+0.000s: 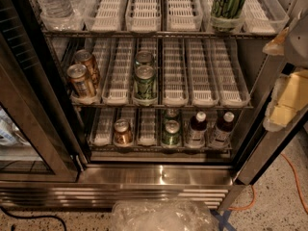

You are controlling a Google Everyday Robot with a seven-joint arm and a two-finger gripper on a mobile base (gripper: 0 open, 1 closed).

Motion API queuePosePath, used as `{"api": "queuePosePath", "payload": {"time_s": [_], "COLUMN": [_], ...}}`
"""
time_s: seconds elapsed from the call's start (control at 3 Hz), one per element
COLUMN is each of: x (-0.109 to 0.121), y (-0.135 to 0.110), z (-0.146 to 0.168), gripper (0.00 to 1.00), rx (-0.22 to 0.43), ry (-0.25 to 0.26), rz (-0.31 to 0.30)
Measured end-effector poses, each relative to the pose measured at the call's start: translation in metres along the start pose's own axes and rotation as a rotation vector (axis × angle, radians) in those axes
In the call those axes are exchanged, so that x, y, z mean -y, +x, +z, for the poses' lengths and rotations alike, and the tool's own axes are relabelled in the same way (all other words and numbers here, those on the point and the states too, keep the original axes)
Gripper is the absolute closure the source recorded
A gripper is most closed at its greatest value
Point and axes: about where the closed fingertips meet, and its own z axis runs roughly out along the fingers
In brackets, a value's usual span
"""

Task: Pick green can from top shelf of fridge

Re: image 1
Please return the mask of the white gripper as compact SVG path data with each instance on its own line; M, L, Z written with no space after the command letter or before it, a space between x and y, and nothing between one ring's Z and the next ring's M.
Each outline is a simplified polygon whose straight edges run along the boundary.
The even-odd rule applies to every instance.
M284 28L263 47L263 52L271 56L285 55L288 63L308 68L308 11L300 11L289 28ZM265 111L264 128L269 132L282 130L307 105L308 70L281 74Z

